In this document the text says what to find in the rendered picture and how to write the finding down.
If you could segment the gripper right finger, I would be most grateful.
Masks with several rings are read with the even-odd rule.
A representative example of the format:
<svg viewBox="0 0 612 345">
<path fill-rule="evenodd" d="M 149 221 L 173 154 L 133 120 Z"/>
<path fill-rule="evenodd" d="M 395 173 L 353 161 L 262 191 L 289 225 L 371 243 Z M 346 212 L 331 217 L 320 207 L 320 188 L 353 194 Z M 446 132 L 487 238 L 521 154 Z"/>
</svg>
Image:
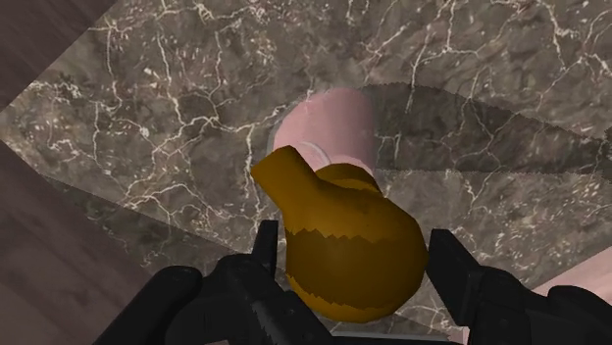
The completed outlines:
<svg viewBox="0 0 612 345">
<path fill-rule="evenodd" d="M 612 305 L 574 285 L 545 296 L 482 266 L 447 229 L 434 229 L 427 275 L 468 345 L 612 345 Z"/>
</svg>

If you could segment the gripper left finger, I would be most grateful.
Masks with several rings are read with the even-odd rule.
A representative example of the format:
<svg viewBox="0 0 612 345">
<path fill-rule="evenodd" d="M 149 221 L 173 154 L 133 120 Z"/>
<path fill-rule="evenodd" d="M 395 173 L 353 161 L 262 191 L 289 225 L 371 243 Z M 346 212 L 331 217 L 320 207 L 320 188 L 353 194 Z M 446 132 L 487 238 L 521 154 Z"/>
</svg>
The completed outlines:
<svg viewBox="0 0 612 345">
<path fill-rule="evenodd" d="M 203 275 L 156 272 L 93 345 L 334 345 L 292 291 L 275 281 L 279 224 L 260 223 L 248 254 L 222 257 Z"/>
</svg>

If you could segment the pink flat object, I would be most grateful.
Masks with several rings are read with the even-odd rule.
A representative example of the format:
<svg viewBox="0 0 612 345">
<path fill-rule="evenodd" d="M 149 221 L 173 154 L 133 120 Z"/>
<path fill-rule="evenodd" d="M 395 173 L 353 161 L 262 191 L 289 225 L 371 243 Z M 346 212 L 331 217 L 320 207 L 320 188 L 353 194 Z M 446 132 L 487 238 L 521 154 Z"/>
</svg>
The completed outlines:
<svg viewBox="0 0 612 345">
<path fill-rule="evenodd" d="M 546 295 L 555 285 L 579 286 L 612 305 L 612 246 L 535 288 L 534 292 Z"/>
</svg>

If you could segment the brown pear-shaped gourd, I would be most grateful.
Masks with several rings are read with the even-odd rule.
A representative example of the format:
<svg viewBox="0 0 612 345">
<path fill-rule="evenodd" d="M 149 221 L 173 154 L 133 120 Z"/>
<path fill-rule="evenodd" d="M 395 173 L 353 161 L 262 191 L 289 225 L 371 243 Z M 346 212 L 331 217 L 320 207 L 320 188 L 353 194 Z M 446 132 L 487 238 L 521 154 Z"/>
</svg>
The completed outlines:
<svg viewBox="0 0 612 345">
<path fill-rule="evenodd" d="M 286 276 L 311 309 L 369 322 L 419 290 L 429 257 L 422 231 L 365 170 L 342 163 L 313 171 L 285 146 L 251 175 L 282 212 Z"/>
</svg>

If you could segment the pink cylinder cup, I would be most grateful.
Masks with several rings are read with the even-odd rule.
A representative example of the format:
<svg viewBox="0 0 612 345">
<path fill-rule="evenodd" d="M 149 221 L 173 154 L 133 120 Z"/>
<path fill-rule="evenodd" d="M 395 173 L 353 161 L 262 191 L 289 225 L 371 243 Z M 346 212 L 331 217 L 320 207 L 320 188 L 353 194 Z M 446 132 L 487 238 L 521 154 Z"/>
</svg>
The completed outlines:
<svg viewBox="0 0 612 345">
<path fill-rule="evenodd" d="M 290 145 L 312 170 L 351 164 L 375 168 L 375 112 L 366 92 L 337 87 L 298 101 L 282 116 L 269 137 L 270 152 Z"/>
</svg>

